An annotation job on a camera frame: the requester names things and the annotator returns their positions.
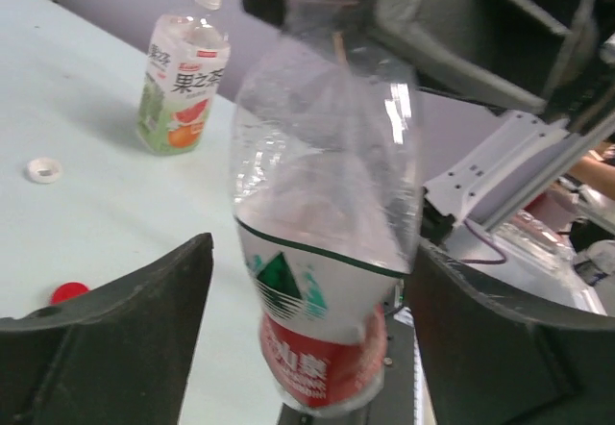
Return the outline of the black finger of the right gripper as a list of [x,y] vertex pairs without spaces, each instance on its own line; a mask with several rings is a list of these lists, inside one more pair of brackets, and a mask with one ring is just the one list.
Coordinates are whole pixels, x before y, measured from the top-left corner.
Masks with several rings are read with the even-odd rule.
[[[424,88],[541,117],[601,108],[599,0],[358,0],[364,30]],[[289,0],[242,0],[281,26]]]

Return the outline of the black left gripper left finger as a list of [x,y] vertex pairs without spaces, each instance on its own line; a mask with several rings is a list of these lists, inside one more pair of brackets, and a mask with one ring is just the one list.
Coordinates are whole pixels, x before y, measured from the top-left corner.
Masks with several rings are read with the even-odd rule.
[[200,234],[86,294],[2,318],[2,423],[178,423],[212,269],[212,236]]

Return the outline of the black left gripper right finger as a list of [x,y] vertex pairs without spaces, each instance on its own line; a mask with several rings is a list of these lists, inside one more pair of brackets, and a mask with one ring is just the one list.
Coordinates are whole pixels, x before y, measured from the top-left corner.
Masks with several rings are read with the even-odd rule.
[[407,303],[438,423],[613,423],[613,318],[534,296],[427,241]]

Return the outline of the small white bottle cap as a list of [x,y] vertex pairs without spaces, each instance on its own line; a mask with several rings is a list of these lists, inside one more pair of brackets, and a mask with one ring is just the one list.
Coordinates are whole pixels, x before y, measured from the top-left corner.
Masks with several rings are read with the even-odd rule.
[[29,161],[25,173],[33,183],[47,185],[58,181],[63,174],[63,168],[57,160],[43,157]]

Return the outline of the clear red label water bottle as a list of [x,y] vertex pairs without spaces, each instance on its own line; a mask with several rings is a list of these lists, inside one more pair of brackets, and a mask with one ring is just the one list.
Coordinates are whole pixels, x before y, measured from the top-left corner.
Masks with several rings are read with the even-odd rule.
[[383,302],[420,239],[422,110],[412,67],[358,0],[289,0],[235,98],[230,193],[285,404],[336,417],[383,383]]

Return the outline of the white green fruit tea bottle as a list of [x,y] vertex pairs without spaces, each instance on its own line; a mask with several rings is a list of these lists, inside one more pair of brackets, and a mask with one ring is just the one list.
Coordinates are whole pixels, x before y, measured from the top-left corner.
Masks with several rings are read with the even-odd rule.
[[216,19],[219,10],[192,0],[188,9],[163,14],[155,24],[136,129],[158,155],[189,152],[201,138],[231,54]]

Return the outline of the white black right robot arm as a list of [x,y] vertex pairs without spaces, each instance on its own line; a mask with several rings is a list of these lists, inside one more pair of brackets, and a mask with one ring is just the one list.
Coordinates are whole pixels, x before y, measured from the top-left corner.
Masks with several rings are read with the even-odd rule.
[[518,167],[614,122],[614,0],[365,0],[367,34],[417,67],[423,91],[511,112],[426,188],[407,288],[417,363],[440,424],[610,424],[614,321],[567,309],[448,257],[443,241]]

